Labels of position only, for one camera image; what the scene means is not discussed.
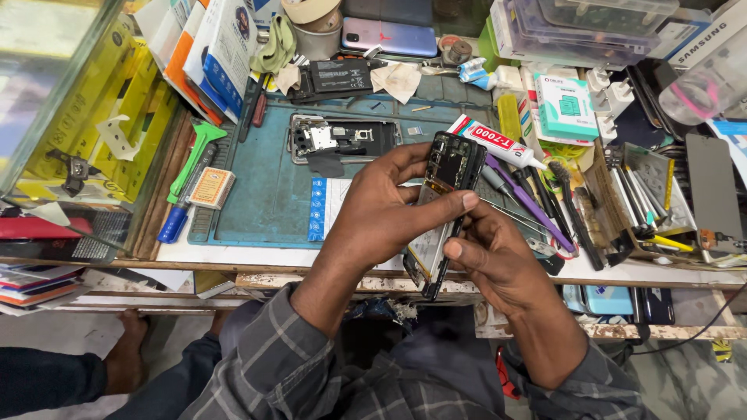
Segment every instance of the man's left hand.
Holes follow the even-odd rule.
[[[399,146],[361,169],[320,256],[336,257],[362,275],[419,235],[474,209],[480,197],[473,191],[454,191],[422,206],[408,206],[418,201],[421,187],[399,185],[425,175],[430,147],[431,143]]]

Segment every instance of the blue repair mat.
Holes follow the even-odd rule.
[[[252,126],[243,143],[234,138],[224,146],[226,169],[236,175],[236,180],[223,209],[197,209],[188,241],[246,247],[321,247],[320,242],[308,240],[311,178],[319,174],[291,161],[287,147],[293,114],[392,119],[400,123],[404,143],[418,143],[433,141],[434,134],[448,129],[460,114],[497,128],[491,103],[490,92],[456,78],[425,75],[407,105],[383,91],[352,100],[304,105],[292,105],[281,93],[269,93],[262,127]],[[410,111],[426,105],[431,108]],[[420,127],[423,134],[408,135],[407,129],[412,127]],[[363,164],[343,166],[342,178],[352,179]]]

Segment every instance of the pink phone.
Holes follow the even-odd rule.
[[[438,54],[433,28],[346,17],[342,24],[342,46],[366,51],[381,44],[390,54],[432,58]]]

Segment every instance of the bare foot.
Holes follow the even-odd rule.
[[[219,336],[220,331],[223,329],[223,323],[226,322],[226,318],[228,318],[230,314],[231,311],[215,311],[213,324],[210,326],[210,332]]]
[[[137,310],[127,309],[117,315],[125,332],[104,359],[107,383],[104,395],[129,394],[146,379],[140,345],[148,324],[137,316]]]

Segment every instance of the plaid shirt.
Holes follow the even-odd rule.
[[[291,307],[285,286],[245,329],[181,420],[501,419],[448,383],[380,354],[371,369],[335,361],[333,342]],[[636,384],[591,342],[581,364],[552,391],[533,385],[514,342],[503,352],[530,408],[553,419],[655,419]]]

